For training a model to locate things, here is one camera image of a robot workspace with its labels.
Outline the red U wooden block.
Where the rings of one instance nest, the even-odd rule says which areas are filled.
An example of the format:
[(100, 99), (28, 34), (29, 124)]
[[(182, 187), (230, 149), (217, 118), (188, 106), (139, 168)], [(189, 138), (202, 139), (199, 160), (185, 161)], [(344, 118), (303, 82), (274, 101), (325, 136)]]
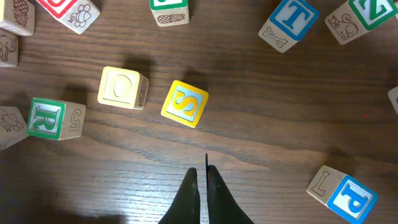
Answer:
[(15, 106), (2, 106), (1, 115), (1, 149), (7, 149), (28, 136), (27, 123)]

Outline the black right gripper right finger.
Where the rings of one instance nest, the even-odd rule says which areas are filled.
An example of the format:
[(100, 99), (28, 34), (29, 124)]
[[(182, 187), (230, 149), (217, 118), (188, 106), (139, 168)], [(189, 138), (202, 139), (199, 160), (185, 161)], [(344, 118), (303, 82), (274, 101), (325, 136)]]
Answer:
[(218, 169), (207, 166), (209, 224), (254, 224), (236, 203)]

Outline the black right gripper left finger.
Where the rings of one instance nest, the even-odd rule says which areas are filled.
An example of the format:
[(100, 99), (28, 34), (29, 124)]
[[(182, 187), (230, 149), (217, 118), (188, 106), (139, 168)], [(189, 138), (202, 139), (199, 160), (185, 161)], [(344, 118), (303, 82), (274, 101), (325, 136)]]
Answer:
[(197, 170), (191, 167), (177, 191), (177, 194), (159, 224), (199, 224), (200, 193), (197, 184)]

